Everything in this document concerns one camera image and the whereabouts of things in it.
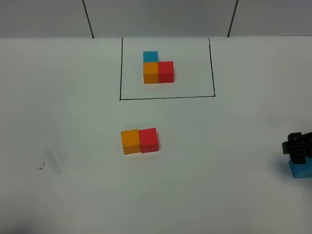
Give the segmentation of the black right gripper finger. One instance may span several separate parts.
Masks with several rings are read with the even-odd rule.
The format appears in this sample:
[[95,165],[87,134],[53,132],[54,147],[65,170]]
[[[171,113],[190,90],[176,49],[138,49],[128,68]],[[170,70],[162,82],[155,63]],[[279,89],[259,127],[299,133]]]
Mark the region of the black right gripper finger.
[[302,134],[301,132],[291,133],[288,135],[288,142],[294,144],[311,144],[312,133]]
[[306,158],[312,157],[312,144],[304,142],[283,142],[283,154],[289,155],[294,164],[306,164]]

